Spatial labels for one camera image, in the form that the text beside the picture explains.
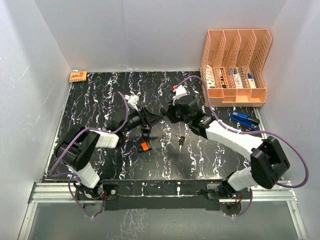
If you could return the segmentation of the orange black padlock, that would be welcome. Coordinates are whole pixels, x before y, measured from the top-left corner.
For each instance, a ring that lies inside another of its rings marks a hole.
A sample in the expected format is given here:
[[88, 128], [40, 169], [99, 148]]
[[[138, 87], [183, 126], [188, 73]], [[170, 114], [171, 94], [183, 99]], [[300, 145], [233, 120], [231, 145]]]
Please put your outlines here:
[[137, 148], [138, 153], [145, 153], [151, 151], [152, 147], [146, 142], [142, 142], [141, 145]]

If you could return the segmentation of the black key bunch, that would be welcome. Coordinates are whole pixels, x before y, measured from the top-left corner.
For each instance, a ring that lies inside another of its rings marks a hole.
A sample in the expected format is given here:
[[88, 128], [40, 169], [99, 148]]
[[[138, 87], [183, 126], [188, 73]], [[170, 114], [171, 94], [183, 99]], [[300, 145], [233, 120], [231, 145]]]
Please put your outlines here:
[[176, 135], [176, 137], [178, 138], [179, 151], [181, 151], [182, 146], [184, 145], [186, 137], [185, 136], [178, 136], [178, 135]]

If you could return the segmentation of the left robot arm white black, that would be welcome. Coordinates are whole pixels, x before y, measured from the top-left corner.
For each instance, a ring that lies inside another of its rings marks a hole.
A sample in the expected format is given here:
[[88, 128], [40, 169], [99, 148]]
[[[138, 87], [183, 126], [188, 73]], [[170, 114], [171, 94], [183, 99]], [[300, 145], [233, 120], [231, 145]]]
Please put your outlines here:
[[55, 148], [56, 158], [62, 158], [65, 164], [73, 174], [79, 179], [79, 184], [74, 183], [74, 187], [87, 198], [97, 200], [103, 195], [103, 184], [99, 175], [94, 171], [90, 159], [95, 149], [108, 148], [115, 149], [121, 147], [125, 142], [125, 135], [132, 129], [140, 126], [141, 136], [146, 140], [154, 125], [163, 117], [161, 115], [148, 111], [145, 107], [138, 108], [125, 118], [125, 111], [120, 110], [111, 118], [107, 125], [107, 132], [100, 130], [86, 130], [71, 145], [65, 154], [71, 141], [85, 128], [75, 124], [62, 138]]

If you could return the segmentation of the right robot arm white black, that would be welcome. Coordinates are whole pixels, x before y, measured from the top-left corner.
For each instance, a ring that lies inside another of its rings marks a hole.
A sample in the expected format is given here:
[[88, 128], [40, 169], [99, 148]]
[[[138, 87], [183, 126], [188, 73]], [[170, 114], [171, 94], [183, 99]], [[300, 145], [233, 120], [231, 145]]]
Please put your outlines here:
[[209, 191], [211, 194], [216, 192], [233, 199], [246, 188], [261, 186], [272, 189], [290, 168], [276, 138], [269, 136], [263, 139], [243, 134], [232, 127], [225, 129], [213, 115], [202, 112], [192, 96], [172, 100], [168, 108], [161, 108], [160, 113], [171, 123], [183, 122], [194, 134], [223, 144], [250, 161], [250, 167], [230, 173], [215, 190]]

